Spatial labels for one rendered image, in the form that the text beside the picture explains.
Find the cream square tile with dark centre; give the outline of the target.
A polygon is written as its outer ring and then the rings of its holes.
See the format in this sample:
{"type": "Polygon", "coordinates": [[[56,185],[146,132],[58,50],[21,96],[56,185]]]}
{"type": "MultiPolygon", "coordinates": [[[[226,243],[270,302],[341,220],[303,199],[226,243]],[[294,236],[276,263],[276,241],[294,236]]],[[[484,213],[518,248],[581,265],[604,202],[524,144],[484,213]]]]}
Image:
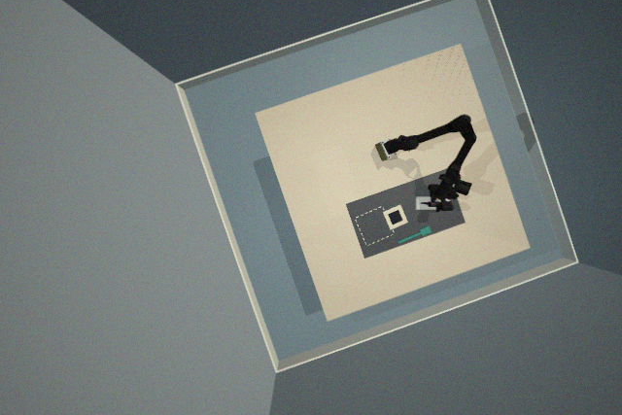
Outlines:
{"type": "Polygon", "coordinates": [[[383,214],[390,230],[408,223],[401,205],[384,211],[383,214]]]}

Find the green small trowel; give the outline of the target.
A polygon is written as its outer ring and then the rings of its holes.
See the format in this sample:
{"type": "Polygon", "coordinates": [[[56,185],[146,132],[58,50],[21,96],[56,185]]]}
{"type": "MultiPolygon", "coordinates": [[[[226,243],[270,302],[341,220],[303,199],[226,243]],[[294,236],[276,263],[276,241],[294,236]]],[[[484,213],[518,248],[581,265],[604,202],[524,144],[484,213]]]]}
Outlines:
{"type": "Polygon", "coordinates": [[[420,231],[421,231],[421,232],[418,232],[418,233],[416,233],[416,234],[414,234],[414,235],[411,235],[411,236],[406,237],[406,238],[404,238],[404,239],[402,239],[402,240],[399,240],[399,241],[398,241],[398,244],[400,244],[400,243],[402,243],[402,242],[404,242],[404,241],[407,241],[407,240],[409,240],[409,239],[411,239],[411,238],[414,238],[414,237],[416,237],[416,236],[419,236],[419,235],[421,235],[421,234],[422,234],[422,236],[424,236],[424,235],[427,235],[427,234],[429,234],[429,233],[431,233],[431,232],[432,232],[432,230],[431,230],[430,226],[424,227],[424,228],[420,229],[420,231]]]}

